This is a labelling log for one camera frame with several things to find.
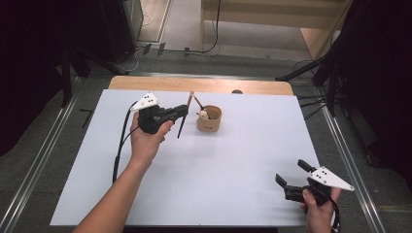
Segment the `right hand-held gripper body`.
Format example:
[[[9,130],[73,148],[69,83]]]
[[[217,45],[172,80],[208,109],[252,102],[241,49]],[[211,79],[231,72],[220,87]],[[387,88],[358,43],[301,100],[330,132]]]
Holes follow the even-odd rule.
[[[299,187],[287,184],[284,188],[285,199],[304,203],[302,191],[304,189],[308,189],[314,195],[317,205],[322,206],[330,199],[331,189],[333,187],[338,187],[349,191],[355,190],[351,184],[345,182],[340,177],[329,171],[327,167],[313,167],[313,172],[308,173],[307,185]]]

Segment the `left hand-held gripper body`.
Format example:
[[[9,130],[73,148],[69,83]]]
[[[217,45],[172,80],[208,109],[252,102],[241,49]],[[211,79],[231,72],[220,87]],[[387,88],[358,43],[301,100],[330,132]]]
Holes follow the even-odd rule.
[[[172,120],[172,116],[178,113],[174,108],[161,108],[159,101],[151,92],[133,103],[129,111],[139,113],[137,126],[149,134],[155,134],[164,122]]]

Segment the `dark pencil with orange end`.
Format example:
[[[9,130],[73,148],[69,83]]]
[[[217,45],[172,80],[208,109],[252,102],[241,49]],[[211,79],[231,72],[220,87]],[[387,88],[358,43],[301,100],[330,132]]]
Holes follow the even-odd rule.
[[[198,104],[198,106],[200,107],[200,111],[197,113],[199,115],[199,117],[201,119],[208,119],[209,116],[208,116],[206,108],[200,103],[200,101],[197,99],[196,96],[194,96],[194,100]]]
[[[180,139],[180,137],[181,137],[181,134],[182,134],[182,131],[183,131],[185,122],[186,122],[186,118],[187,118],[187,115],[188,115],[188,113],[189,113],[189,106],[190,106],[190,103],[191,103],[191,100],[192,100],[193,95],[194,95],[194,91],[191,90],[191,91],[189,92],[189,99],[188,99],[188,102],[187,102],[188,112],[186,113],[186,115],[185,115],[185,116],[183,117],[183,119],[182,119],[182,122],[181,122],[181,125],[180,125],[180,128],[179,128],[179,131],[178,131],[177,139]]]

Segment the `beige cup with animal figure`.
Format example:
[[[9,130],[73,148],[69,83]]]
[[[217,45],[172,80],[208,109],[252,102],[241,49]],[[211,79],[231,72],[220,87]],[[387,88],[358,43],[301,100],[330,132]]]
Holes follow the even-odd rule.
[[[207,105],[203,110],[200,110],[197,115],[196,126],[199,131],[212,133],[219,130],[223,115],[219,107]]]

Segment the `person's left hand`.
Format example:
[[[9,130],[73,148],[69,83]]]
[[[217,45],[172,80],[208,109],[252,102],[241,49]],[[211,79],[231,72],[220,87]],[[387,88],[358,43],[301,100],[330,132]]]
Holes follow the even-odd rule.
[[[148,168],[152,164],[160,144],[165,140],[165,136],[174,125],[174,122],[168,120],[159,127],[155,134],[149,134],[143,132],[140,128],[138,116],[138,113],[133,115],[130,128],[131,158],[129,165]]]

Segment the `person's right hand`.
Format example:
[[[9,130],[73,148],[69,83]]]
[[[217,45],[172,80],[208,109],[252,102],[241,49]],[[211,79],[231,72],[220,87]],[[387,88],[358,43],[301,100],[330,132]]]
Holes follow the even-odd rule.
[[[306,226],[314,225],[328,225],[331,224],[331,219],[333,216],[333,206],[330,202],[325,203],[322,206],[318,206],[314,195],[308,190],[304,189],[302,191],[302,196],[305,203],[300,205],[301,209],[307,208],[307,223]]]

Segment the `white table mat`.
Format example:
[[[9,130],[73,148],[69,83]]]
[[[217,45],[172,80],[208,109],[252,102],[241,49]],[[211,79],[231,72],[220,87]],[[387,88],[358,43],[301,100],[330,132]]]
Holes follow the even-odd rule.
[[[126,112],[139,90],[103,91],[51,218],[53,226],[78,224],[122,172],[130,145],[120,142],[130,125]],[[127,220],[136,226],[302,226],[298,203],[275,182],[304,186],[297,161],[319,164],[296,97],[199,93],[217,106],[217,132],[197,129],[194,101],[177,139],[177,121],[146,173]]]

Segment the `black metal stand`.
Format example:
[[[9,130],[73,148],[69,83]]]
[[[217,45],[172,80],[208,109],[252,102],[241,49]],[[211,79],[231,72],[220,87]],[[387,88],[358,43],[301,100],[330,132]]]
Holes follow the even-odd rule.
[[[61,51],[61,77],[63,90],[62,108],[68,106],[69,101],[73,96],[70,75],[71,68],[73,68],[80,77],[88,77],[90,74],[90,69],[86,64],[88,59],[96,62],[115,75],[128,74],[127,71],[124,71],[121,68],[118,68],[115,64],[93,54],[90,50],[68,43],[64,44]]]
[[[298,68],[297,70],[292,71],[291,73],[283,77],[276,78],[276,81],[277,82],[288,82],[315,68],[317,68],[317,71],[312,78],[312,84],[314,86],[321,86],[326,82],[326,80],[328,80],[328,93],[326,95],[326,108],[329,111],[329,113],[334,117],[335,116],[335,110],[334,110],[335,94],[336,94],[337,80],[339,77],[339,69],[340,69],[338,55],[335,50],[330,50],[325,55],[323,55],[322,57],[316,60],[311,61],[309,64],[301,68]]]

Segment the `dark curtain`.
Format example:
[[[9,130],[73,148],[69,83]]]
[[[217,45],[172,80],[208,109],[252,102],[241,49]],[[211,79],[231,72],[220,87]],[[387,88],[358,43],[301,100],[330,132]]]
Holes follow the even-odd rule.
[[[412,191],[412,0],[353,0],[341,39],[342,91],[365,147]]]
[[[0,0],[0,156],[62,90],[64,44],[116,64],[134,51],[128,0]]]

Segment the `light wooden shelf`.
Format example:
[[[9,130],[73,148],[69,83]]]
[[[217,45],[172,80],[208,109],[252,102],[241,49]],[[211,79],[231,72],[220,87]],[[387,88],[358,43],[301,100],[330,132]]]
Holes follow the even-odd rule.
[[[220,21],[289,26],[300,29],[313,59],[325,52],[353,0],[200,0],[200,46],[203,22]]]

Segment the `metal floor rail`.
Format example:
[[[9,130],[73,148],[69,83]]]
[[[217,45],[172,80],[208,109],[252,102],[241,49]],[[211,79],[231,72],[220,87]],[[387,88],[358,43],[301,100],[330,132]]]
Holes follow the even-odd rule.
[[[74,105],[78,99],[78,94],[75,93],[69,100],[67,105],[60,109],[56,119],[54,120],[51,130],[46,139],[37,152],[34,161],[32,162],[28,172],[26,173],[21,185],[14,195],[5,216],[0,222],[0,233],[12,233],[19,216],[21,215],[39,177],[49,159],[52,149],[70,116]]]
[[[327,107],[322,108],[329,131],[337,145],[340,157],[348,173],[349,179],[355,188],[360,208],[363,211],[371,233],[387,233],[385,226],[380,218],[376,205],[365,185],[360,170],[354,160],[344,135],[339,127],[335,116],[332,116]]]

